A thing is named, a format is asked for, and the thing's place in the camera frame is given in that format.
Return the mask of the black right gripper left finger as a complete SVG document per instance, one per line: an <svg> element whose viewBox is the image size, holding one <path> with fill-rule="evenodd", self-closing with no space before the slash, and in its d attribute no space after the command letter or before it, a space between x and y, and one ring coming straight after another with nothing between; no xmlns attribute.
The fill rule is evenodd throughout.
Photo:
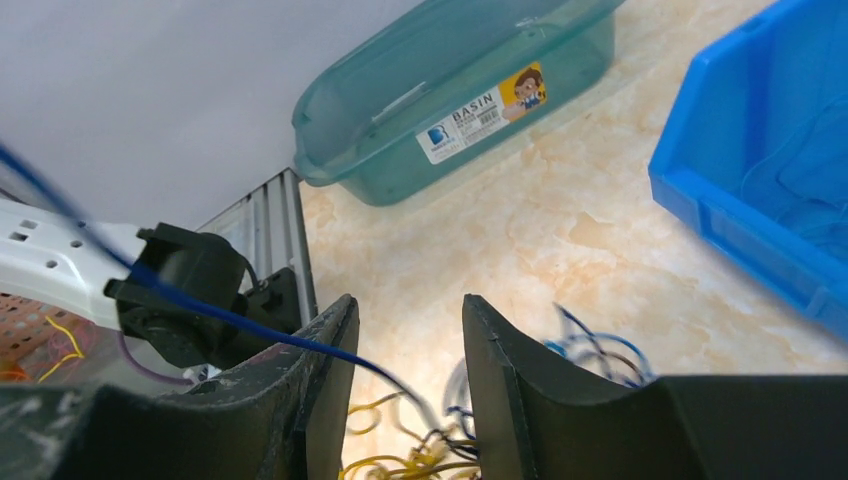
<svg viewBox="0 0 848 480"><path fill-rule="evenodd" d="M354 368L275 345L185 393L1 390L5 479L333 479Z"/></svg>

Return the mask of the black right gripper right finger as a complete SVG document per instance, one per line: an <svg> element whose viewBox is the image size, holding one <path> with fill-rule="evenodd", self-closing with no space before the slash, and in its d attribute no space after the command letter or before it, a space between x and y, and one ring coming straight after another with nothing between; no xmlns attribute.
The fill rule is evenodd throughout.
<svg viewBox="0 0 848 480"><path fill-rule="evenodd" d="M514 327L479 295L462 311L487 479L843 479L847 380L663 376L628 388Z"/></svg>

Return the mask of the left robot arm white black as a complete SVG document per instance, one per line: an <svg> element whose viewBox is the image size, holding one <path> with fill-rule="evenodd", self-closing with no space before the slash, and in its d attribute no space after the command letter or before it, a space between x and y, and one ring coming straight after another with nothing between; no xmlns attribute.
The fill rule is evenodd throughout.
<svg viewBox="0 0 848 480"><path fill-rule="evenodd" d="M80 316L143 340L169 364L232 368L270 341L176 304L131 270L104 257L81 235L87 226L59 214L1 202L1 291ZM317 313L296 271L283 267L242 292L252 267L223 237L166 223L154 228L101 223L130 257L158 279L196 300L293 334Z"/></svg>

